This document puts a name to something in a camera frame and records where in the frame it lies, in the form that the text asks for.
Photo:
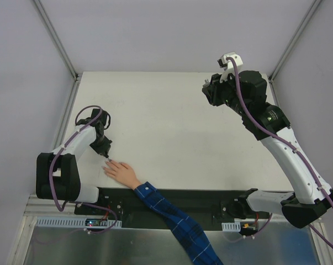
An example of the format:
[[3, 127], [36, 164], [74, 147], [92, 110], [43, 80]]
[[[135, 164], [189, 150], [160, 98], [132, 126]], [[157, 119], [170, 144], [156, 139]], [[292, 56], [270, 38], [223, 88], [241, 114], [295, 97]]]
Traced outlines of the blue plaid sleeve forearm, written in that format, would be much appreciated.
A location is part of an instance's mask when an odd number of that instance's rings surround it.
[[163, 218], [193, 264], [222, 264], [200, 224], [171, 204], [154, 186], [146, 182], [134, 193]]

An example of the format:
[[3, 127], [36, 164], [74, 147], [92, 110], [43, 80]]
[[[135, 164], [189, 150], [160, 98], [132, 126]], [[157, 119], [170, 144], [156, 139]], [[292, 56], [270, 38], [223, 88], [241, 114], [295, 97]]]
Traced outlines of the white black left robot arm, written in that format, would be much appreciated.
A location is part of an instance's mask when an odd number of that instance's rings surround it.
[[104, 132], [110, 127], [110, 114], [97, 105], [84, 107], [92, 109], [84, 119], [75, 118], [71, 136], [51, 152], [42, 152], [36, 159], [36, 196], [53, 200], [62, 211], [59, 201], [87, 203], [93, 214], [102, 214], [106, 201], [99, 197], [99, 189], [81, 183], [77, 162], [86, 149], [108, 158], [112, 141]]

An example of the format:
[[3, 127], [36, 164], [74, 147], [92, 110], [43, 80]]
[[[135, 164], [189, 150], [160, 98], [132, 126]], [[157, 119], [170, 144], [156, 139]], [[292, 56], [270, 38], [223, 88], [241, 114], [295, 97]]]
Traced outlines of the person's bare hand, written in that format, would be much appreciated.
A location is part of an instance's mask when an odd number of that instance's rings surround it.
[[134, 170], [126, 163], [116, 162], [114, 160], [105, 161], [103, 171], [106, 176], [132, 190], [141, 185]]

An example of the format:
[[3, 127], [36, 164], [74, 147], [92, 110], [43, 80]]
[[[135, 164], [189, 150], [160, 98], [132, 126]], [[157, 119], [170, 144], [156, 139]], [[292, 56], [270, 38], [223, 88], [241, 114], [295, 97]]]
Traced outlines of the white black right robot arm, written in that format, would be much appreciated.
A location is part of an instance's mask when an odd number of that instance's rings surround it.
[[296, 228], [322, 217], [333, 205], [333, 187], [321, 177], [301, 150], [283, 111], [267, 102], [267, 82], [258, 71], [239, 74], [242, 101], [237, 96], [235, 76], [212, 75], [202, 88], [210, 105], [227, 105], [241, 116], [244, 127], [272, 154], [293, 187], [288, 193], [251, 188], [234, 199], [227, 209], [234, 218], [250, 218], [259, 211], [278, 214]]

